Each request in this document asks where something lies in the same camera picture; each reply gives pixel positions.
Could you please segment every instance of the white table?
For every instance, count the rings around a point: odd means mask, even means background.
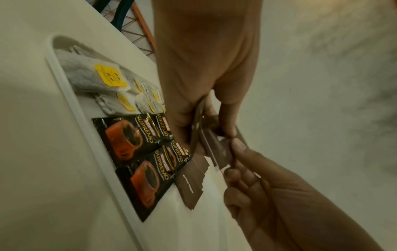
[[[247,248],[228,214],[220,244],[215,203],[224,187],[211,167],[193,212],[172,187],[136,240],[46,63],[45,40],[70,36],[158,83],[150,59],[84,0],[8,1],[0,15],[0,249]]]

